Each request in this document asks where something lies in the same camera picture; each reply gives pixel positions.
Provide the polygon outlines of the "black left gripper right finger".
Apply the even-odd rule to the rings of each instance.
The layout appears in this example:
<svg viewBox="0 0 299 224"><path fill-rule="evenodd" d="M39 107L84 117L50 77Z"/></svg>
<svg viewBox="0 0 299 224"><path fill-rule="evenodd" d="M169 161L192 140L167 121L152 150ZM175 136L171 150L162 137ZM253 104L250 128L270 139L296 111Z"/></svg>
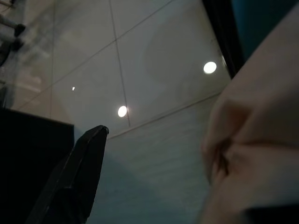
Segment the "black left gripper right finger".
<svg viewBox="0 0 299 224"><path fill-rule="evenodd" d="M299 205L251 208L244 211L249 224L298 224Z"/></svg>

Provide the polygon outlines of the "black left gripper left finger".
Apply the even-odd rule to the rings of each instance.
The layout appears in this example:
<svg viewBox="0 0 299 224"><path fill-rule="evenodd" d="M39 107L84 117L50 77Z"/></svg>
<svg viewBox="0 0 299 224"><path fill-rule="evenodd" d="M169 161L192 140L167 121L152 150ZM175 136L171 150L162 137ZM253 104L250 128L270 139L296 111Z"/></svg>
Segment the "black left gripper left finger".
<svg viewBox="0 0 299 224"><path fill-rule="evenodd" d="M27 224L84 224L89 218L109 129L99 125L86 131L53 169L31 210Z"/></svg>

